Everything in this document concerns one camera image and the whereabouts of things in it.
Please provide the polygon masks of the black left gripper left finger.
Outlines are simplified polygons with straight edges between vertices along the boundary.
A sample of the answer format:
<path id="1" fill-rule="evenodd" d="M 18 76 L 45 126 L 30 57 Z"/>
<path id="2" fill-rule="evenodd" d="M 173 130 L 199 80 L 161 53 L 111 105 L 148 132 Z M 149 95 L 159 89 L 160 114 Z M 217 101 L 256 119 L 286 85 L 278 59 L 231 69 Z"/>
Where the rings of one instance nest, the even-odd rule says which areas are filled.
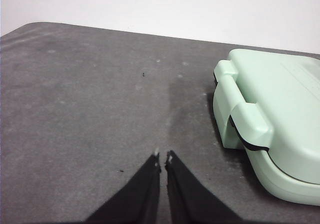
<path id="1" fill-rule="evenodd" d="M 91 214 L 86 224 L 154 224 L 160 198 L 160 154 L 156 149 L 127 184 Z"/>

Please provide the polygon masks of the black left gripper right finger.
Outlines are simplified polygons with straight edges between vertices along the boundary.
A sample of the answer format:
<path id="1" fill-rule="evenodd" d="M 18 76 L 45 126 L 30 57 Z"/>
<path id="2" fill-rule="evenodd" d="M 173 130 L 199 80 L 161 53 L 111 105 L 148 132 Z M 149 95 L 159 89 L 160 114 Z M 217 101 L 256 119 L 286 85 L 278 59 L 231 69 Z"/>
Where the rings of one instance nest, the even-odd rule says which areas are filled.
<path id="1" fill-rule="evenodd" d="M 172 150 L 167 152 L 167 194 L 173 224 L 241 224 L 243 219 L 206 189 Z"/>

